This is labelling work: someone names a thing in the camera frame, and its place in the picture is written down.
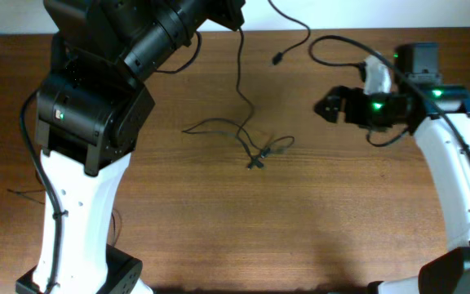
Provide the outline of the black USB cable short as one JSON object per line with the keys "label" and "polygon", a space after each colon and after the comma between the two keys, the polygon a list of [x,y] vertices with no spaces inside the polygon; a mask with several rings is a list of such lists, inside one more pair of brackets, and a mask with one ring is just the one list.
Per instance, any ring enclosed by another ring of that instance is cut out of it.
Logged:
{"label": "black USB cable short", "polygon": [[[45,192],[44,189],[37,189],[37,190],[26,190],[26,191],[18,191],[18,190],[13,190],[13,189],[7,189],[7,192],[10,194],[14,194],[20,198],[24,198],[26,200],[29,200],[33,203],[38,203],[40,205],[45,205],[45,203],[41,200],[32,198],[29,196],[29,194],[42,194]],[[119,213],[119,211],[115,208],[112,209],[111,213],[111,222],[112,222],[112,238],[109,241],[109,245],[112,247],[115,247],[118,243],[118,240],[120,238],[121,230],[122,230],[122,217]]]}

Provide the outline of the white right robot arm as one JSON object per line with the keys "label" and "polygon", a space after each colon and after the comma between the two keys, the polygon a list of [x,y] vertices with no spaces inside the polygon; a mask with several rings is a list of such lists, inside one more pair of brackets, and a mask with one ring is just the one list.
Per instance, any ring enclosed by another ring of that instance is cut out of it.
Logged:
{"label": "white right robot arm", "polygon": [[370,283],[368,293],[470,293],[470,92],[445,85],[438,67],[438,45],[400,45],[389,62],[371,48],[354,64],[362,88],[333,87],[314,106],[316,114],[344,121],[369,133],[402,124],[421,150],[437,190],[447,252],[411,278]]}

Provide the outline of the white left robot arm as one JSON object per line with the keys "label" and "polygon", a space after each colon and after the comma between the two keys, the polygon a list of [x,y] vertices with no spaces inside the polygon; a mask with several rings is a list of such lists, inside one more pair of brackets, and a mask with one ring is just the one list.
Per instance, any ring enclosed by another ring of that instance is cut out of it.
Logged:
{"label": "white left robot arm", "polygon": [[225,0],[45,0],[57,32],[31,95],[24,142],[45,187],[42,251],[18,293],[147,293],[141,260],[108,244],[118,186],[154,107],[146,80],[211,20],[244,21]]}

